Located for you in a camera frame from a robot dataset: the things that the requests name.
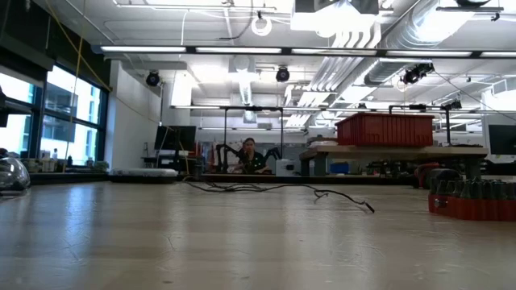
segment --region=red bin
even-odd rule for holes
[[[336,123],[340,145],[427,147],[433,116],[358,113]]]

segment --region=white wall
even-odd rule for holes
[[[160,97],[112,61],[106,130],[111,168],[141,168],[144,143],[152,153],[160,120]]]

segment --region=table leg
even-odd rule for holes
[[[471,180],[475,177],[481,178],[481,161],[479,159],[466,159],[466,178]]]
[[[301,176],[310,177],[310,160],[301,160]]]
[[[314,158],[314,175],[317,177],[326,176],[326,157],[325,153],[318,153]]]

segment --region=wire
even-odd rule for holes
[[[82,14],[86,15],[86,0],[84,0],[82,4]],[[81,68],[81,58],[82,58],[82,44],[84,42],[84,30],[85,30],[85,21],[83,19],[82,25],[81,25],[81,38],[79,40],[79,52],[77,53],[77,67],[75,69],[75,83],[73,84],[73,93],[72,93],[72,107],[75,106],[75,96],[77,91],[77,80],[79,79],[79,71]],[[66,151],[64,152],[64,158],[66,159],[68,155],[68,149],[70,146],[70,139],[72,138],[72,126],[73,126],[73,115],[70,114],[70,121],[68,124],[68,138],[66,139]]]
[[[237,36],[233,36],[233,37],[221,37],[219,38],[220,40],[233,40],[233,39],[239,39],[244,33],[245,31],[247,31],[249,29],[249,27],[251,26],[251,23],[252,23],[252,19],[253,19],[253,13],[254,13],[254,1],[251,0],[251,11],[250,11],[250,15],[249,15],[249,21],[248,21],[248,25],[246,25],[246,27],[237,35]]]
[[[45,0],[45,2],[47,3],[47,7],[48,9],[50,10],[50,14],[52,15],[52,17],[54,18],[54,20],[56,21],[57,23],[57,26],[59,26],[59,28],[61,29],[61,31],[63,31],[64,33],[64,36],[66,37],[66,39],[68,40],[68,42],[72,45],[73,49],[75,50],[76,53],[79,53],[79,50],[78,48],[75,46],[75,44],[73,43],[73,41],[70,39],[70,36],[68,35],[68,33],[66,33],[66,30],[63,28],[63,25],[61,24],[61,22],[59,21],[59,19],[57,18],[57,15],[56,15],[56,12],[53,10],[52,6],[50,5],[50,3],[48,2],[48,0]],[[109,86],[109,85],[106,85],[106,83],[98,76],[98,74],[91,68],[91,66],[89,65],[88,61],[86,61],[85,59],[82,59],[82,61],[84,62],[84,64],[86,65],[86,67],[91,71],[91,73],[95,76],[95,78],[97,79],[97,81],[105,88],[107,89],[109,92],[112,92],[113,89]]]
[[[259,186],[256,186],[254,184],[232,184],[229,186],[222,186],[217,185],[215,183],[206,183],[209,188],[203,188],[201,186],[197,186],[195,184],[192,184],[190,182],[185,182],[187,185],[202,190],[205,193],[237,193],[237,192],[254,192],[254,193],[264,193],[267,191],[271,191],[274,189],[281,189],[285,187],[306,187],[308,189],[312,189],[314,191],[314,195],[317,197],[315,201],[317,201],[321,197],[328,197],[330,193],[340,195],[342,197],[346,197],[349,201],[356,205],[365,205],[367,208],[374,213],[374,208],[367,202],[367,201],[355,201],[352,197],[348,196],[346,193],[339,193],[334,190],[327,190],[327,189],[317,189],[313,186],[309,186],[306,184],[282,184],[278,186],[273,186],[270,188],[261,188]]]
[[[513,120],[513,121],[515,121],[515,122],[516,122],[516,118],[513,118],[513,117],[509,116],[508,114],[504,114],[504,113],[500,112],[499,110],[495,110],[495,109],[493,109],[493,107],[486,105],[486,104],[485,104],[484,102],[482,102],[481,100],[479,100],[479,99],[477,99],[476,97],[474,97],[474,96],[470,95],[469,93],[466,93],[463,89],[461,89],[461,88],[459,88],[458,86],[454,85],[450,80],[448,80],[446,77],[443,77],[443,76],[442,76],[440,73],[438,73],[437,71],[435,71],[435,70],[434,70],[434,73],[435,73],[436,75],[440,76],[444,81],[446,81],[448,84],[450,84],[451,86],[453,86],[454,88],[456,88],[457,90],[459,90],[459,91],[460,91],[461,93],[463,93],[464,95],[466,95],[466,96],[470,97],[471,99],[473,99],[473,100],[477,101],[478,103],[480,103],[481,105],[485,106],[486,108],[488,108],[488,109],[490,109],[490,110],[492,110],[492,111],[494,111],[494,112],[497,112],[497,113],[499,113],[500,115],[502,115],[502,116],[504,116],[504,117],[506,117],[506,118],[509,118],[509,119],[511,119],[511,120]]]

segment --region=workbench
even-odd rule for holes
[[[466,177],[480,177],[480,161],[488,155],[487,148],[479,147],[357,147],[317,146],[299,155],[302,175],[310,176],[310,161],[314,161],[314,175],[327,174],[327,158],[346,160],[439,161],[463,160]]]

